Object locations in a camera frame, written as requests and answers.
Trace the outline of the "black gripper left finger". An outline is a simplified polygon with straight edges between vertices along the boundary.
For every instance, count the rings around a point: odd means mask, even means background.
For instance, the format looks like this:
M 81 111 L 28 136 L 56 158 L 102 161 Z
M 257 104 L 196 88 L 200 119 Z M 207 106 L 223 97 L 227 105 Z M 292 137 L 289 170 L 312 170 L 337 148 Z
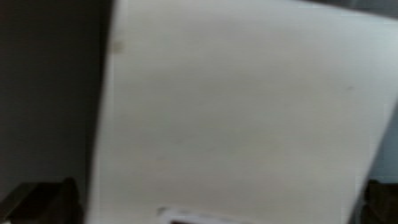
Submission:
M 79 193 L 72 178 L 17 185 L 0 201 L 0 224 L 79 224 Z

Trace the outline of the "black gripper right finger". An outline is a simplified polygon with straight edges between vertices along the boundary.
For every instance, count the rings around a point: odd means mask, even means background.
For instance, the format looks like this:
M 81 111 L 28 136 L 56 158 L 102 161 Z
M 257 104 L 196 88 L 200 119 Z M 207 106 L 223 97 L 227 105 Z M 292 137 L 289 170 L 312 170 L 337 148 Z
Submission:
M 367 182 L 360 224 L 398 224 L 398 183 Z

